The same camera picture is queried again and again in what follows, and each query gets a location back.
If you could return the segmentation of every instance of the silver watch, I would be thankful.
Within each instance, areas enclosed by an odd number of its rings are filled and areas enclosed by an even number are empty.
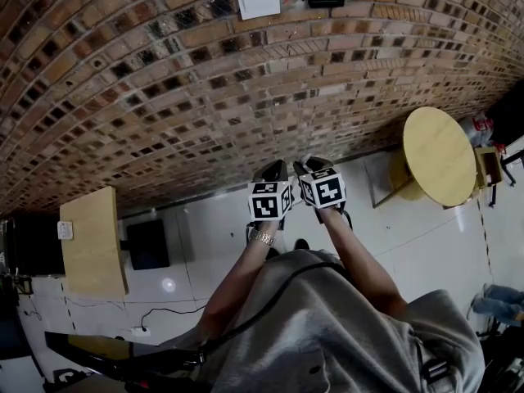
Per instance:
[[[273,245],[275,244],[275,238],[273,236],[267,233],[263,233],[260,230],[257,230],[256,228],[253,228],[251,230],[249,240],[258,240],[259,242],[265,243],[269,247],[273,247]]]

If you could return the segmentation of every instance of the wall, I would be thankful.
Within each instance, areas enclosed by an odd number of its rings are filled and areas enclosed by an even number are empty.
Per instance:
[[[121,212],[268,160],[400,142],[522,77],[524,0],[355,0],[242,21],[237,0],[0,0],[0,214],[106,185]]]

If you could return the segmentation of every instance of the jeans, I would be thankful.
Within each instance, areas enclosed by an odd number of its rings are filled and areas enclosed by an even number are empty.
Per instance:
[[[475,313],[490,314],[501,323],[520,327],[521,322],[515,318],[524,312],[524,292],[510,287],[490,285],[484,293],[484,298],[473,301],[472,308]]]

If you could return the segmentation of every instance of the floor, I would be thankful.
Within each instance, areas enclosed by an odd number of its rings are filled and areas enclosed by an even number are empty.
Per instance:
[[[508,153],[523,146],[521,140]],[[449,210],[428,198],[405,201],[399,197],[374,210],[368,176],[380,197],[384,184],[378,172],[385,170],[388,156],[378,153],[337,167],[346,181],[346,210],[356,235],[390,272],[407,301],[446,288],[466,314],[471,299],[485,282],[524,289],[521,164],[510,166],[518,184],[515,188],[499,185],[494,209],[488,206],[487,192],[478,202]],[[127,296],[82,298],[68,290],[66,278],[35,278],[34,294],[21,297],[20,318],[48,379],[52,380],[55,369],[81,368],[50,351],[45,346],[44,331],[122,336],[158,344],[192,328],[201,312],[178,315],[155,311],[144,320],[148,336],[133,334],[133,328],[140,326],[142,316],[152,308],[186,312],[206,304],[246,244],[245,227],[250,221],[247,193],[231,192],[126,219],[120,223],[122,237],[127,225],[150,219],[164,220],[171,266],[134,271],[129,257],[125,257]],[[312,249],[334,251],[325,228],[304,203],[296,205],[286,217],[276,247],[288,251],[299,237],[307,239]],[[470,323],[478,330],[486,321],[473,316]]]

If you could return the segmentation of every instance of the electrical outlet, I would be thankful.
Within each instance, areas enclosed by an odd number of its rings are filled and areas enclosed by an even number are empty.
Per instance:
[[[151,336],[151,330],[149,330],[149,327],[131,327],[131,333],[134,334],[136,337],[150,337]]]

